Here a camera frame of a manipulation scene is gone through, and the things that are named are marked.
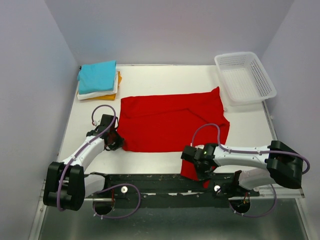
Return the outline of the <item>red t shirt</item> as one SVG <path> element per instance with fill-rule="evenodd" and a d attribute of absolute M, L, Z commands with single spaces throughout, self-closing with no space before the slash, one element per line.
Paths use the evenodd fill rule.
<path fill-rule="evenodd" d="M 219 87 L 203 93 L 130 96 L 120 101 L 117 132 L 124 138 L 125 151 L 182 152 L 190 145 L 225 144 L 229 129 Z"/>

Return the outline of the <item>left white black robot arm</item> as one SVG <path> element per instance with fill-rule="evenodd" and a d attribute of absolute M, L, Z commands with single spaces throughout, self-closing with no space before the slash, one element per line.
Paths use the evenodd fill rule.
<path fill-rule="evenodd" d="M 96 193 L 104 198 L 111 185 L 97 175 L 85 175 L 85 170 L 103 151 L 115 151 L 124 139 L 117 133 L 118 118 L 103 114 L 100 124 L 87 132 L 84 143 L 68 158 L 52 162 L 47 169 L 43 203 L 61 211 L 77 211 L 84 199 Z"/>

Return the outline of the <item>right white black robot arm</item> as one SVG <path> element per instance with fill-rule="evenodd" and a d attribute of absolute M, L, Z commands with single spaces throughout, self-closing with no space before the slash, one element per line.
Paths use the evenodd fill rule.
<path fill-rule="evenodd" d="M 278 140 L 260 147 L 207 143 L 203 147 L 192 147 L 189 161 L 194 164 L 199 178 L 207 176 L 212 167 L 252 167 L 253 170 L 241 172 L 238 179 L 230 183 L 230 191 L 236 196 L 263 185 L 278 184 L 287 189 L 302 186 L 302 157 Z"/>

